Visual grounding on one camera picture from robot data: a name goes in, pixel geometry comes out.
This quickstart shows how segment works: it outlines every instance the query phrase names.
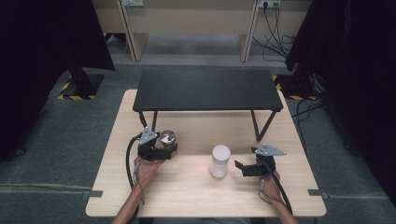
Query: wooden table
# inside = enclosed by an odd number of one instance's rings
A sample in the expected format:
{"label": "wooden table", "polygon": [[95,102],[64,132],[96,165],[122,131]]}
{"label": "wooden table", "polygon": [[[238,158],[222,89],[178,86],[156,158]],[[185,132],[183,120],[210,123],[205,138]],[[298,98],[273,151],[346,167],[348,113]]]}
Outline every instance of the wooden table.
{"label": "wooden table", "polygon": [[[102,191],[91,197],[86,213],[92,217],[114,217],[131,192],[125,170],[125,151],[133,136],[143,131],[138,114],[132,110],[136,90],[125,92],[105,155],[92,190]],[[146,205],[140,206],[140,217],[275,217],[271,205],[258,195],[259,178],[243,177],[233,161],[255,163],[251,147],[266,143],[288,153],[275,157],[285,189],[297,217],[321,217],[326,208],[311,168],[295,130],[288,107],[279,93],[283,110],[274,117],[261,142],[256,142],[250,112],[200,111],[162,112],[156,131],[172,130],[177,135],[175,157],[158,170],[145,191]],[[270,111],[257,111],[263,125]],[[146,113],[148,120],[151,113]],[[228,174],[216,179],[209,173],[211,151],[216,145],[231,150]],[[131,162],[137,155],[133,146]]]}

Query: human arm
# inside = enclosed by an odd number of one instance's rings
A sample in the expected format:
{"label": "human arm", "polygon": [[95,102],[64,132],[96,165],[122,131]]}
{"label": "human arm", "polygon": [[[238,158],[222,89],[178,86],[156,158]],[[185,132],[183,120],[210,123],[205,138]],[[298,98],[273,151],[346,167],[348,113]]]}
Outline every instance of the human arm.
{"label": "human arm", "polygon": [[[280,180],[280,175],[277,171],[274,171],[274,175]],[[265,184],[263,193],[267,196],[269,203],[273,206],[276,214],[279,216],[280,221],[283,224],[295,224],[298,223],[297,219],[291,214],[280,196],[280,190],[275,180],[268,175],[265,178]]]}
{"label": "human arm", "polygon": [[151,178],[154,177],[156,171],[158,170],[158,167],[160,167],[163,162],[164,161],[146,161],[142,160],[140,157],[137,157],[134,160],[134,164],[138,164],[136,175],[137,181],[140,184],[135,184],[127,200],[114,218],[112,222],[113,224],[124,224],[132,218],[132,216],[134,215],[134,211],[136,210],[137,206],[139,205],[139,201],[142,198],[142,190],[146,188]]}

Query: wall outlet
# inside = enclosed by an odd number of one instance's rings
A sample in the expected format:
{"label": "wall outlet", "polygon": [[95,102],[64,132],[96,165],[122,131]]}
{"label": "wall outlet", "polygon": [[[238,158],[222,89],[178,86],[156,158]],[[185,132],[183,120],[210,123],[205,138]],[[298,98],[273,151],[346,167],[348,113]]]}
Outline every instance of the wall outlet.
{"label": "wall outlet", "polygon": [[280,0],[273,0],[273,1],[261,0],[260,7],[264,7],[265,2],[268,3],[267,8],[280,7]]}
{"label": "wall outlet", "polygon": [[143,7],[145,3],[143,0],[122,0],[125,7]]}

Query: gray carpet floor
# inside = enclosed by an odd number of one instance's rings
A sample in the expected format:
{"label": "gray carpet floor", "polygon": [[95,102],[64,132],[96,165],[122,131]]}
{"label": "gray carpet floor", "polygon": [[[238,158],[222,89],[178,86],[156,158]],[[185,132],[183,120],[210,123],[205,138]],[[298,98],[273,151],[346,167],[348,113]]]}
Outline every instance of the gray carpet floor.
{"label": "gray carpet floor", "polygon": [[[222,38],[218,40],[222,44],[234,42],[233,37]],[[169,45],[163,45],[163,41],[168,41]],[[109,43],[116,71],[86,69],[88,74],[105,74],[92,101],[57,100],[69,77],[67,72],[62,74],[25,142],[27,153],[0,164],[0,223],[111,222],[111,217],[88,217],[85,207],[122,95],[126,90],[137,88],[142,70],[200,68],[288,72],[284,65],[264,61],[259,46],[250,52],[251,61],[240,63],[237,48],[226,50],[221,45],[216,49],[206,41],[206,37],[192,39],[207,50],[194,51],[189,47],[181,53],[167,54],[166,48],[171,49],[176,40],[154,36],[148,41],[140,63],[130,62],[128,50],[123,52],[122,42]],[[211,50],[217,52],[211,54],[217,57],[209,57],[211,61],[206,63],[205,55]],[[296,114],[298,103],[287,100],[292,115]],[[304,101],[300,111],[317,104],[321,104],[320,99]],[[300,126],[307,157],[327,208],[327,214],[319,217],[317,223],[396,223],[395,207],[364,159],[347,149],[327,109],[312,111]],[[299,217],[299,221],[314,223],[310,217]],[[266,218],[265,222],[279,223],[279,220]]]}

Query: human hand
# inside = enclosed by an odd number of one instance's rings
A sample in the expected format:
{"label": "human hand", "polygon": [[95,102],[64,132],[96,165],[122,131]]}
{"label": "human hand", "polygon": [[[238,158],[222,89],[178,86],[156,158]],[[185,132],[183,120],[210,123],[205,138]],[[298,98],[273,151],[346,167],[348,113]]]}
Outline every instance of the human hand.
{"label": "human hand", "polygon": [[143,188],[147,185],[150,179],[154,177],[158,167],[160,167],[164,162],[165,161],[146,161],[140,156],[137,156],[136,159],[134,159],[134,165],[136,166],[138,164],[136,175],[138,176],[139,182]]}
{"label": "human hand", "polygon": [[[277,171],[274,171],[274,175],[280,181],[280,175]],[[282,202],[280,190],[272,176],[268,175],[264,180],[264,189],[262,192],[270,199],[270,201],[276,200],[278,202]]]}

